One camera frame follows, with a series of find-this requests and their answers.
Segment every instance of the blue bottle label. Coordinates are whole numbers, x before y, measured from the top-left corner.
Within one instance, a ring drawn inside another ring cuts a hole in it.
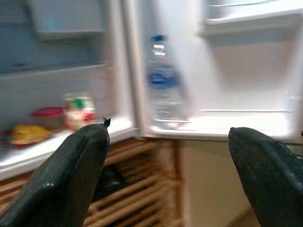
[[[167,89],[177,84],[175,75],[167,76],[159,72],[152,72],[148,76],[149,84],[154,89]]]

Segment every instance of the red container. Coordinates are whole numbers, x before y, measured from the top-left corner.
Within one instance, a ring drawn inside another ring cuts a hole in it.
[[[32,112],[37,125],[52,131],[64,128],[64,114],[62,107],[47,107]]]

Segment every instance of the water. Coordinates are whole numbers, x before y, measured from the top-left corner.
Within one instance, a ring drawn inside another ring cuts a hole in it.
[[[148,82],[150,114],[157,126],[175,129],[187,120],[187,108],[180,75],[169,62],[162,35],[153,37]]]

